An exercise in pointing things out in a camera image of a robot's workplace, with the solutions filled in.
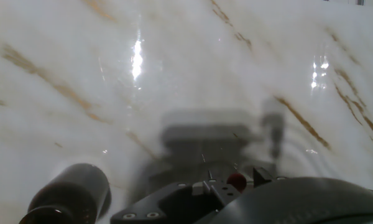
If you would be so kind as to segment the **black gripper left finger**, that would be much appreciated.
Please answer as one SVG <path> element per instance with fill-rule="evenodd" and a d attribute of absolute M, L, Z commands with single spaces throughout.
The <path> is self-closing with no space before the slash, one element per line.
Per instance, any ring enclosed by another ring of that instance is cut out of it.
<path fill-rule="evenodd" d="M 233 201 L 233 186 L 206 180 L 201 186 L 172 183 L 117 212 L 110 224 L 209 223 Z"/>

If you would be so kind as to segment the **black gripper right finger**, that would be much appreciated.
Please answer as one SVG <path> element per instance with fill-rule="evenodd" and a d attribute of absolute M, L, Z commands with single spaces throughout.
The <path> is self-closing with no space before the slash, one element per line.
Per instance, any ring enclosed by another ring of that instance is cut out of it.
<path fill-rule="evenodd" d="M 253 168 L 253 185 L 259 187 L 264 184 L 285 180 L 285 177 L 272 177 L 268 171 L 262 167 Z"/>

